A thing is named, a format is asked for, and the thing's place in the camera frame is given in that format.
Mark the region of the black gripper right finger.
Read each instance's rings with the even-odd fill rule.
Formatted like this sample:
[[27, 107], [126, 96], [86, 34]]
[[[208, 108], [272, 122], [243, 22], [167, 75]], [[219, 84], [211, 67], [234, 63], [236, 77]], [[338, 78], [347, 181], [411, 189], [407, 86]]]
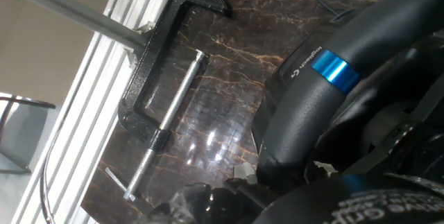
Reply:
[[339, 172], [328, 163], [314, 161], [316, 178], [330, 178], [339, 174]]

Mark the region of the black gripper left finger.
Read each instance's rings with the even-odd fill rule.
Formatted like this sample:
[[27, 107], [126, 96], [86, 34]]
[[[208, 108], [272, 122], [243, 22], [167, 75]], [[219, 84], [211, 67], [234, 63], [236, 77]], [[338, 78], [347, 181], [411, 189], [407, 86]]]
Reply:
[[187, 184], [170, 199], [138, 219], [142, 224], [252, 223], [277, 195], [258, 183], [247, 162], [234, 167], [234, 177], [218, 187]]

